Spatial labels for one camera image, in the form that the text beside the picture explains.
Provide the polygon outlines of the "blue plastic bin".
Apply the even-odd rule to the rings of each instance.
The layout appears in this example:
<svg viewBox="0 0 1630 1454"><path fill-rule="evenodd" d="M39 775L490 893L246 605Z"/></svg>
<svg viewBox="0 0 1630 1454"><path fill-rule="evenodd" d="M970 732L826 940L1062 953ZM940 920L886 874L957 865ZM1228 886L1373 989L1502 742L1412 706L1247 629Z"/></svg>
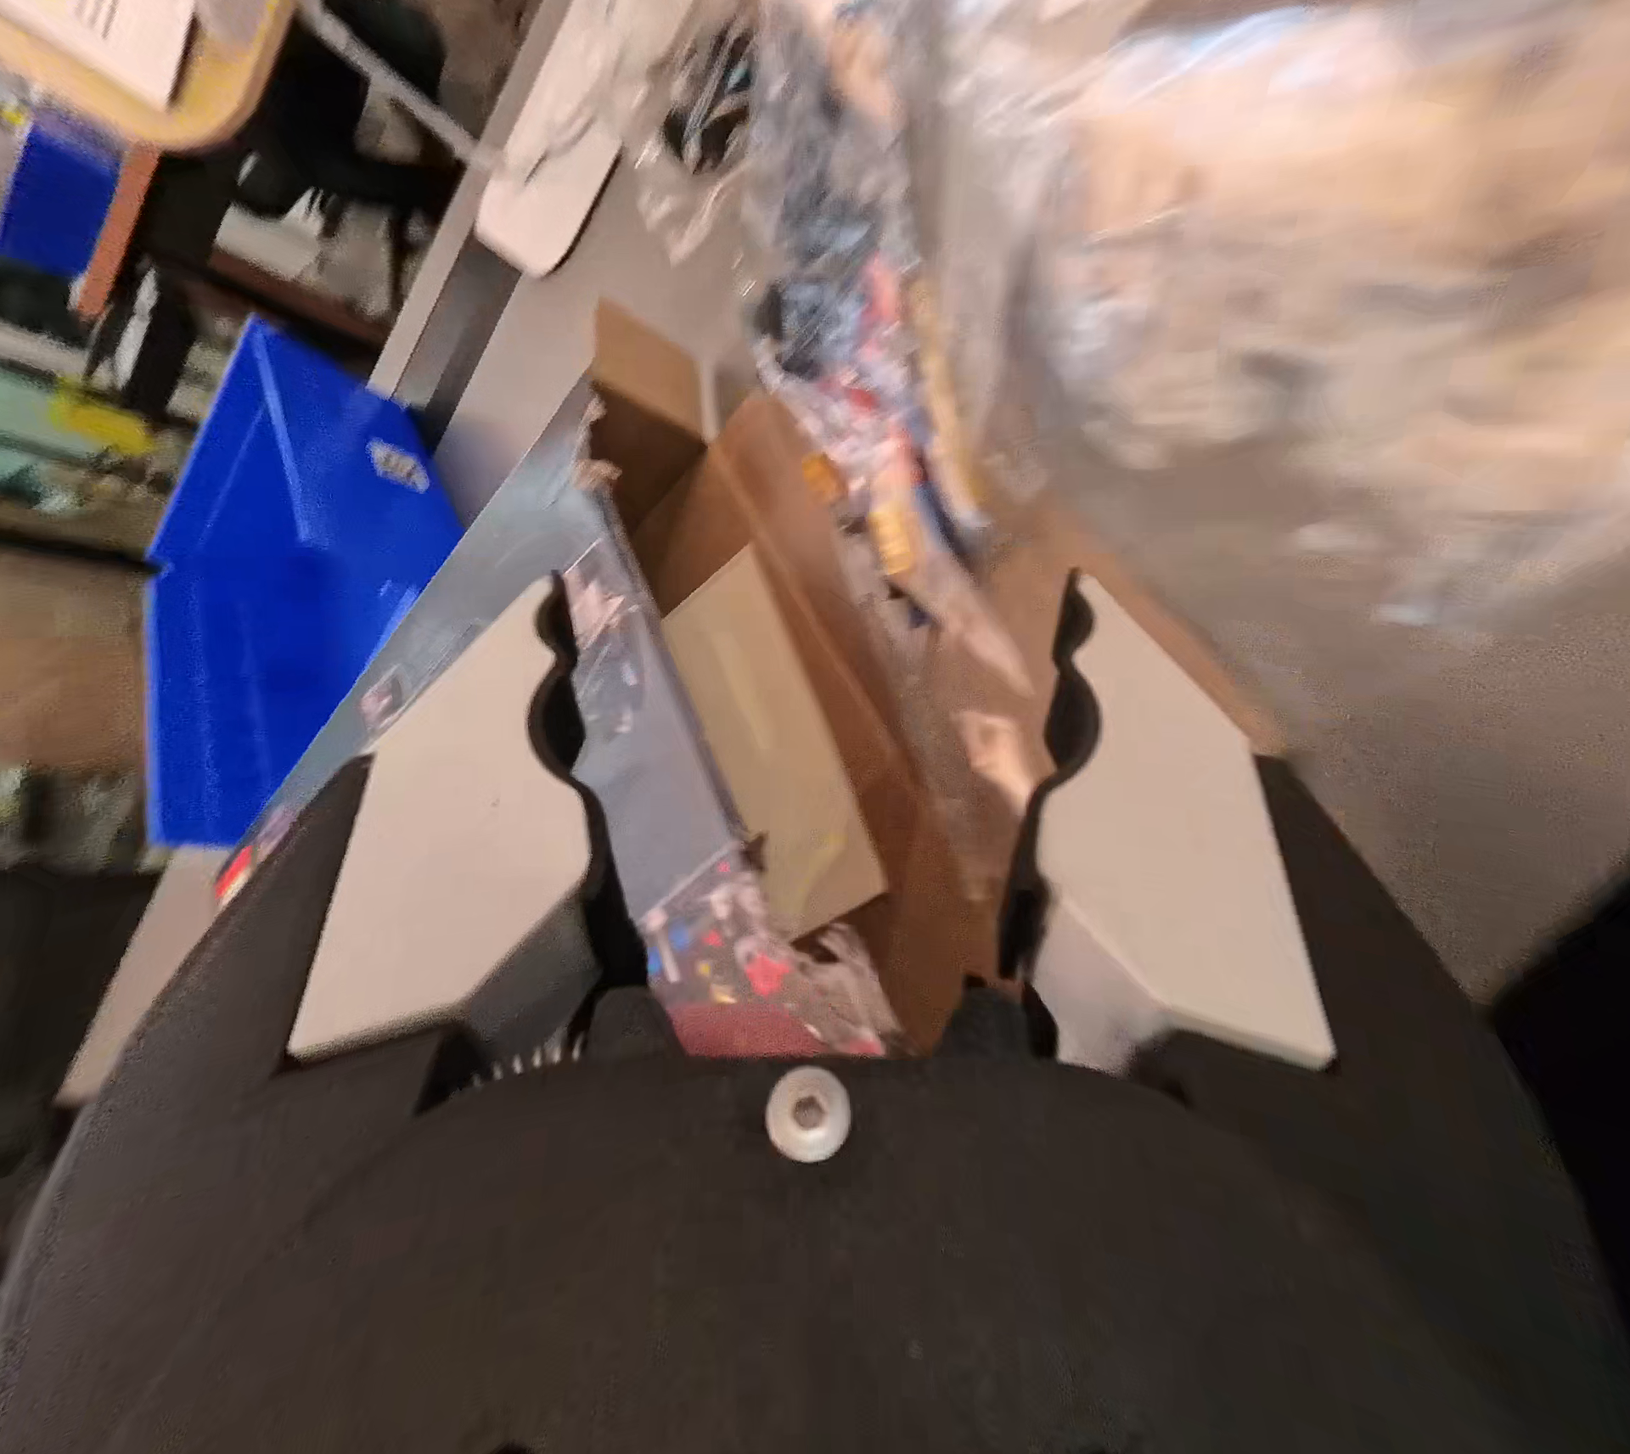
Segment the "blue plastic bin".
<svg viewBox="0 0 1630 1454"><path fill-rule="evenodd" d="M249 834L457 541L412 412L249 320L148 549L148 840Z"/></svg>
<svg viewBox="0 0 1630 1454"><path fill-rule="evenodd" d="M36 108L3 193L3 258L77 285L98 250L123 166L118 140Z"/></svg>

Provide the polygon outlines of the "small clear lego pieces bag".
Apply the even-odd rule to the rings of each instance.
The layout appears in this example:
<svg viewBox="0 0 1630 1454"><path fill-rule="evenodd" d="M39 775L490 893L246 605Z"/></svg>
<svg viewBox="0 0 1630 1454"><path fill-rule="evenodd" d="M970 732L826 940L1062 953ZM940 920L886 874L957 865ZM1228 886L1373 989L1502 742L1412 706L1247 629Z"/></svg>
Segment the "small clear lego pieces bag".
<svg viewBox="0 0 1630 1454"><path fill-rule="evenodd" d="M636 928L648 989L696 1059L894 1059L906 1047L849 923L798 949L772 928L762 880L738 848L707 859Z"/></svg>

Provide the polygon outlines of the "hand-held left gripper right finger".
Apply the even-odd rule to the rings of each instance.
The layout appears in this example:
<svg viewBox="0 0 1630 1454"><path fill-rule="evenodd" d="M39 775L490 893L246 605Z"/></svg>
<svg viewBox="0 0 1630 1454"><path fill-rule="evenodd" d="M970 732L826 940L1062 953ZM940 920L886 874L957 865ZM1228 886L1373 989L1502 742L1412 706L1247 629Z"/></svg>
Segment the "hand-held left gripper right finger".
<svg viewBox="0 0 1630 1454"><path fill-rule="evenodd" d="M1090 576L1070 573L1043 739L996 923L1043 1055L1127 1073L1173 1036L1299 1070L1334 1033L1258 756Z"/></svg>

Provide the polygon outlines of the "white instruction booklet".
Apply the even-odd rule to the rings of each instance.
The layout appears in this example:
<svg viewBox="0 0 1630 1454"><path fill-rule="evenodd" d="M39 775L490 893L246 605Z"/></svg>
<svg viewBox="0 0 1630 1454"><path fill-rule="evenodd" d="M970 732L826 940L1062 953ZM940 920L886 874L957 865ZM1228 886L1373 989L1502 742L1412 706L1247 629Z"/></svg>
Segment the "white instruction booklet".
<svg viewBox="0 0 1630 1454"><path fill-rule="evenodd" d="M878 899L885 866L757 549L705 578L661 632L758 865L775 934L798 944Z"/></svg>

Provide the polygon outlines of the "white rounded table top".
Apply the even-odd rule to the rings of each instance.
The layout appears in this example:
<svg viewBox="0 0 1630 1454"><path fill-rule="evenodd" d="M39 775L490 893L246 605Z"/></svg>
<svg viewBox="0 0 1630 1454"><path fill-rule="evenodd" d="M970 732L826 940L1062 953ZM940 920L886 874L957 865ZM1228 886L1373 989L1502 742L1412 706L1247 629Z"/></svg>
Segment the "white rounded table top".
<svg viewBox="0 0 1630 1454"><path fill-rule="evenodd" d="M611 0L570 0L478 203L478 241L526 278L567 260L622 155L611 17Z"/></svg>

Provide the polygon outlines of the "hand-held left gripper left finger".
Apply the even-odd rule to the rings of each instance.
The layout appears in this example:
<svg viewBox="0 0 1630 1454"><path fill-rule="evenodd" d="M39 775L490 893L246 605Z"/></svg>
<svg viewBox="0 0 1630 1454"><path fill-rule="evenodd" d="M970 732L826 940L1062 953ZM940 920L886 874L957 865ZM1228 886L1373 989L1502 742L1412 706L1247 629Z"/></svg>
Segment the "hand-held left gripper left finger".
<svg viewBox="0 0 1630 1454"><path fill-rule="evenodd" d="M440 1033L481 1070L570 1055L647 981L601 798L578 762L579 647L559 576L526 586L367 753L289 1036L301 1066Z"/></svg>

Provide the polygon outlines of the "printed cardboard lego box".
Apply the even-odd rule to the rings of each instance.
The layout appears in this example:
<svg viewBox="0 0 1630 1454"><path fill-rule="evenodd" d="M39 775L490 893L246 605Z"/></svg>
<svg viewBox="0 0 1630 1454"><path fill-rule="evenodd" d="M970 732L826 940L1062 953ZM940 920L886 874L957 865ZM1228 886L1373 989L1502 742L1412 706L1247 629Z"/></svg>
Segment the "printed cardboard lego box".
<svg viewBox="0 0 1630 1454"><path fill-rule="evenodd" d="M872 957L906 1045L927 1047L963 978L1020 989L998 971L998 913L1025 806L1053 769L1043 725L1070 573L1099 581L1235 718L1254 756L1278 748L1212 647L1104 541L1048 503L1010 525L1020 541L996 558L986 595L996 638L1014 645L1014 675L988 673L963 635L900 632L903 609L860 594L872 545L820 506L818 463L790 414L757 394L705 440L696 364L601 301L579 388L265 808L255 853L282 853L321 779L367 759L526 586L559 576L579 647L578 771L606 810L634 925L720 851L738 848L758 872L661 632L705 578L754 548L886 874L886 893L840 920ZM809 950L814 936L794 946Z"/></svg>

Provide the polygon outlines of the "clear plastic lego pieces bag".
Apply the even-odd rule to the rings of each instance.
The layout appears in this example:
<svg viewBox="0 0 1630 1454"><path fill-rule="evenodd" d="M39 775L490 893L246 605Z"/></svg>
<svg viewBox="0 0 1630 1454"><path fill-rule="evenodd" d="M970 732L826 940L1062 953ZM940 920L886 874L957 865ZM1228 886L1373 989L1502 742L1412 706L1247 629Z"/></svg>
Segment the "clear plastic lego pieces bag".
<svg viewBox="0 0 1630 1454"><path fill-rule="evenodd" d="M1342 700L1628 566L1628 0L615 0L606 93L872 583L1020 508Z"/></svg>

